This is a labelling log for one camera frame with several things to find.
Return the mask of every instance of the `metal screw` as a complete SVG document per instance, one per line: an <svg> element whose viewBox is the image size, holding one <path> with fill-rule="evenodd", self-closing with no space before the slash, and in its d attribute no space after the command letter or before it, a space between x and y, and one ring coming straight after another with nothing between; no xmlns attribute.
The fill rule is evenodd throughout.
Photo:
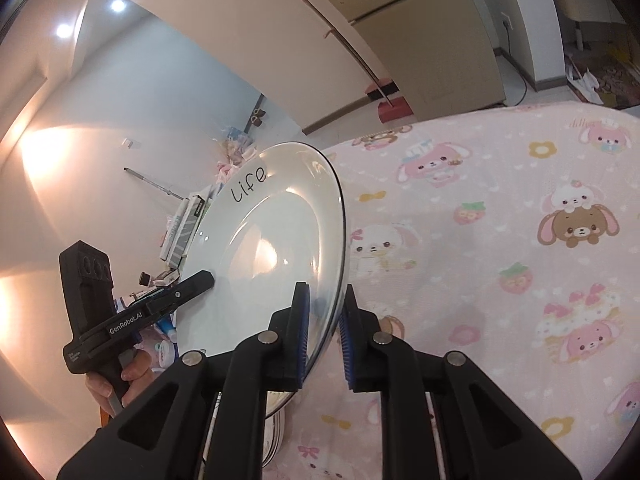
<svg viewBox="0 0 640 480"><path fill-rule="evenodd" d="M265 330L264 332L260 332L258 334L258 341L264 343L265 345L275 343L277 340L278 334L276 334L273 330Z"/></svg>
<svg viewBox="0 0 640 480"><path fill-rule="evenodd" d="M379 345L388 345L394 340L394 337L391 334L386 332L376 332L373 335L373 341L378 343Z"/></svg>
<svg viewBox="0 0 640 480"><path fill-rule="evenodd" d="M462 352L449 352L447 354L447 361L454 366L462 366L466 363L466 357Z"/></svg>
<svg viewBox="0 0 640 480"><path fill-rule="evenodd" d="M187 366L195 366L196 364L199 364L200 361L202 361L202 354L195 350L187 352L182 356L182 362Z"/></svg>

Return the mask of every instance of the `pink tablecloth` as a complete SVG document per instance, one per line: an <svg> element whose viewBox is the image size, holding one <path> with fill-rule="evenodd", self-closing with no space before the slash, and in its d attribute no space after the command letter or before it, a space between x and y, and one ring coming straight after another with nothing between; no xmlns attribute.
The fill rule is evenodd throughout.
<svg viewBox="0 0 640 480"><path fill-rule="evenodd" d="M358 303L415 349L468 354L593 479L640 411L640 121L488 110L326 150ZM377 394L337 336L286 407L264 477L381 477Z"/></svg>

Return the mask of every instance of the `power cord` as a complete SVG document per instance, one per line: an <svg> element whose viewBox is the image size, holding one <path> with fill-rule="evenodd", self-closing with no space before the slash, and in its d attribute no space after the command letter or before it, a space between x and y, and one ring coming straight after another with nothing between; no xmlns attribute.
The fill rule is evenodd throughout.
<svg viewBox="0 0 640 480"><path fill-rule="evenodd" d="M511 35L509 34L509 24L506 21L502 22L502 24L504 25L504 30L507 31L507 44L508 44L509 56L513 58L513 56L511 55ZM524 77L520 72L518 72L518 75L520 76L520 78L522 79L522 82L524 83L524 94L522 95L522 99L520 99L520 101L518 101L516 104L512 106L518 106L519 104L521 104L524 101L524 98L527 96L527 91L529 90L529 87L527 86L527 80L524 79Z"/></svg>

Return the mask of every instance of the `ceiling light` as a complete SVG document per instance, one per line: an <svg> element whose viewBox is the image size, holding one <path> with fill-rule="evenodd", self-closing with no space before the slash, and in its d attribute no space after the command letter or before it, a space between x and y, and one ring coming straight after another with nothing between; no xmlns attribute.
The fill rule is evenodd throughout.
<svg viewBox="0 0 640 480"><path fill-rule="evenodd" d="M58 28L56 29L57 37L63 38L63 39L69 38L73 33L74 33L74 28L71 25L67 25L66 23L59 25Z"/></svg>
<svg viewBox="0 0 640 480"><path fill-rule="evenodd" d="M122 0L113 0L111 3L111 10L113 12L122 12L127 8L127 4Z"/></svg>

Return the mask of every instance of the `plate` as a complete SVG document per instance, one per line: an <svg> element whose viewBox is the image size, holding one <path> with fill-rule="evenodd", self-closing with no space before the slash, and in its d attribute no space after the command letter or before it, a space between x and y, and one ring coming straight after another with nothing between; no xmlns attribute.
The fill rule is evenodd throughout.
<svg viewBox="0 0 640 480"><path fill-rule="evenodd" d="M307 282L311 306L305 376L335 330L347 255L344 198L318 150L299 142L266 149L215 197L193 239L184 278L206 269L215 286L177 311L178 350L233 350L269 326ZM269 396L268 415L291 394Z"/></svg>

